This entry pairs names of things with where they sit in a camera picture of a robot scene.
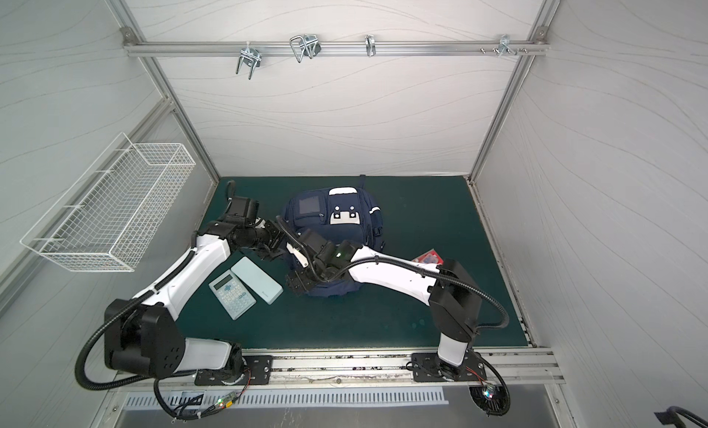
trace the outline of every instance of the metal bracket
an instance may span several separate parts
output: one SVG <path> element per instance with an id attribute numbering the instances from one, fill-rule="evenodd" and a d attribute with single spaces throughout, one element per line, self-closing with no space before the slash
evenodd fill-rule
<path id="1" fill-rule="evenodd" d="M 319 45 L 319 40 L 315 34 L 299 34 L 290 38 L 290 49 L 295 53 L 297 62 L 302 62 L 305 53 L 310 59 L 313 59 L 322 51 L 322 46 Z"/>
<path id="2" fill-rule="evenodd" d="M 366 56 L 371 57 L 376 55 L 376 41 L 374 40 L 374 35 L 367 34 L 364 38 L 364 43 L 366 44 Z"/>
<path id="3" fill-rule="evenodd" d="M 239 69 L 242 64 L 246 64 L 251 68 L 249 71 L 249 79 L 253 76 L 253 70 L 256 67 L 261 66 L 261 54 L 256 49 L 252 49 L 248 44 L 246 48 L 241 50 L 241 55 L 239 56 L 239 62 L 236 64 L 236 75 L 239 74 Z"/>
<path id="4" fill-rule="evenodd" d="M 455 380 L 448 380 L 443 378 L 440 374 L 438 371 L 439 360 L 437 353 L 412 353 L 411 361 L 413 363 L 411 371 L 413 372 L 413 381 L 415 382 L 474 382 L 477 380 L 474 374 L 478 374 L 482 379 L 487 378 L 483 363 L 480 363 L 472 352 L 465 353 L 465 360 L 462 362 L 462 365 L 459 366 L 460 372 Z M 466 368 L 470 368 L 474 373 L 468 372 Z"/>
<path id="5" fill-rule="evenodd" d="M 273 367 L 273 356 L 243 356 L 243 363 L 251 371 L 249 385 L 268 385 L 270 382 L 270 371 Z M 194 378 L 195 386 L 211 386 L 211 385 L 246 385 L 249 381 L 248 376 L 242 376 L 236 379 L 235 383 L 224 383 L 224 378 L 219 376 L 215 370 L 199 370 Z"/>
<path id="6" fill-rule="evenodd" d="M 123 35 L 124 46 L 134 46 L 138 43 L 137 34 L 130 27 L 120 27 L 120 34 Z"/>
<path id="7" fill-rule="evenodd" d="M 533 40 L 536 44 L 545 44 L 547 35 L 548 35 L 548 26 L 542 25 L 536 29 L 536 32 L 533 35 Z"/>
<path id="8" fill-rule="evenodd" d="M 516 55 L 518 53 L 517 50 L 512 50 L 509 48 L 509 42 L 510 40 L 508 34 L 501 36 L 501 39 L 499 40 L 499 47 L 494 49 L 494 52 L 496 52 L 497 56 L 506 55 L 507 53 L 511 55 Z"/>

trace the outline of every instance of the navy blue backpack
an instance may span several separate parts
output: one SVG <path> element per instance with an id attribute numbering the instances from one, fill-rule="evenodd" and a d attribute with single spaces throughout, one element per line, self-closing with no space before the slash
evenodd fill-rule
<path id="1" fill-rule="evenodd" d="M 298 193 L 283 207 L 281 216 L 291 229 L 301 233 L 312 229 L 315 233 L 338 245 L 352 240 L 381 251 L 383 218 L 374 197 L 361 187 L 330 187 Z M 286 253 L 290 269 L 296 268 L 296 259 Z M 318 285 L 308 291 L 310 296 L 342 296 L 357 291 L 362 284 L 350 279 Z"/>

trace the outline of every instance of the white wire basket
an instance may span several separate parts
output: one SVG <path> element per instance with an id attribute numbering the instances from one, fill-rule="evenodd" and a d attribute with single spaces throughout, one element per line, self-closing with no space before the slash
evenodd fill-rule
<path id="1" fill-rule="evenodd" d="M 183 144 L 121 133 L 20 243 L 71 272 L 135 271 L 194 167 Z"/>

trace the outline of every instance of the light blue power bank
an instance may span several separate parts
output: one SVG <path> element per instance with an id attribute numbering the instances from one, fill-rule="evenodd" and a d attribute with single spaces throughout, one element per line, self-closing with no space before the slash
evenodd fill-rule
<path id="1" fill-rule="evenodd" d="M 268 302 L 268 305 L 282 293 L 280 284 L 273 280 L 266 272 L 254 264 L 248 257 L 242 257 L 233 267 L 231 271 L 243 283 L 250 286 L 263 300 Z"/>

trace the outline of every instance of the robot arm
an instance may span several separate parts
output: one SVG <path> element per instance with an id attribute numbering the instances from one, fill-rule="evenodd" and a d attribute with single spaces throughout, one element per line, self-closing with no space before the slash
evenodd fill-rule
<path id="1" fill-rule="evenodd" d="M 77 360 L 79 384 L 89 389 L 111 388 L 110 383 L 92 383 L 84 374 L 83 352 L 87 355 L 104 333 L 105 364 L 111 369 L 155 379 L 198 369 L 219 371 L 226 380 L 238 376 L 241 353 L 237 344 L 185 338 L 175 321 L 199 285 L 231 252 L 249 248 L 271 260 L 284 252 L 280 247 L 285 239 L 289 241 L 288 251 L 302 265 L 288 279 L 296 294 L 318 283 L 349 276 L 356 282 L 376 283 L 412 296 L 430 307 L 433 322 L 441 332 L 440 371 L 450 379 L 459 375 L 457 367 L 481 327 L 477 316 L 482 300 L 496 302 L 479 291 L 462 266 L 452 260 L 439 266 L 419 264 L 349 241 L 335 246 L 311 230 L 296 237 L 280 218 L 276 225 L 257 219 L 257 211 L 257 202 L 233 198 L 221 220 L 208 223 L 193 247 L 162 276 L 133 299 L 111 303 L 104 326 L 87 342 Z M 497 326 L 506 326 L 509 318 L 501 306 L 498 308 L 504 320 Z"/>

